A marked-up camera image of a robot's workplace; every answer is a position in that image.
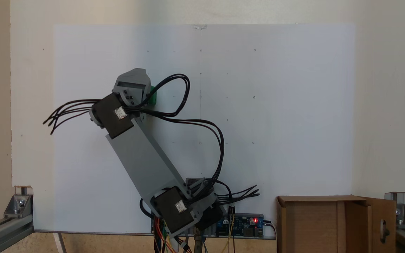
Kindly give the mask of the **grey tapered fixed gripper finger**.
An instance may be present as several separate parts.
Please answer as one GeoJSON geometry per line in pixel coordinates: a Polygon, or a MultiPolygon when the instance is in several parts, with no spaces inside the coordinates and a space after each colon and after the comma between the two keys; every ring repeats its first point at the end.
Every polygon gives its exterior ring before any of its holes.
{"type": "Polygon", "coordinates": [[[151,85],[151,80],[146,73],[146,69],[132,69],[125,72],[116,80],[116,85],[119,82],[131,83],[131,84],[141,84],[141,85],[151,85]]]}

